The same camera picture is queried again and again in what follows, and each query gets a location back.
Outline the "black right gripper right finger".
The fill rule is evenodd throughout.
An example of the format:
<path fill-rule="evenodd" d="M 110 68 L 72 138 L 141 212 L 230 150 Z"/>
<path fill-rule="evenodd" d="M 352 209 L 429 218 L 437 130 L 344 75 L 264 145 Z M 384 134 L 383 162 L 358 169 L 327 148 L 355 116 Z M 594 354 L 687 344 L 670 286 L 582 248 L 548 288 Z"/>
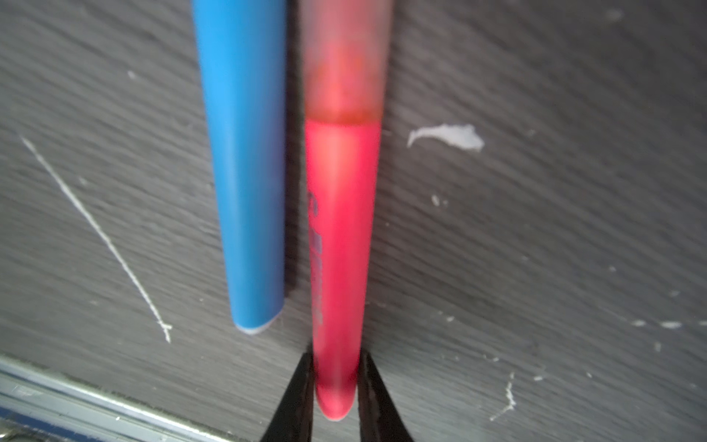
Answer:
<path fill-rule="evenodd" d="M 414 442 L 367 350 L 359 360 L 358 414 L 363 442 Z"/>

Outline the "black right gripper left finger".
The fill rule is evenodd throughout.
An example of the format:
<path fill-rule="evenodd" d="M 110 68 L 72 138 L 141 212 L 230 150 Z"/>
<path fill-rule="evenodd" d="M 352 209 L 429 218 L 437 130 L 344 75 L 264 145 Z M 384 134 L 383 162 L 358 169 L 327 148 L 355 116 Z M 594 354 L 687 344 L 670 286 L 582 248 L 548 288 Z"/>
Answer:
<path fill-rule="evenodd" d="M 314 396 L 313 355 L 305 352 L 261 442 L 311 442 Z"/>

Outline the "pink red highlighter pen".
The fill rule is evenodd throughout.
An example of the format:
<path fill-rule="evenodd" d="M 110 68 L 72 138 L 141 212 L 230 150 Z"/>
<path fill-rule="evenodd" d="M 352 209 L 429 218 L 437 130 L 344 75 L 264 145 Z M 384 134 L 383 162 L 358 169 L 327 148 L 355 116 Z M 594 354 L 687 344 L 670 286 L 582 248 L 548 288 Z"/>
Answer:
<path fill-rule="evenodd" d="M 394 5 L 300 5 L 315 390 L 331 421 L 356 392 Z"/>

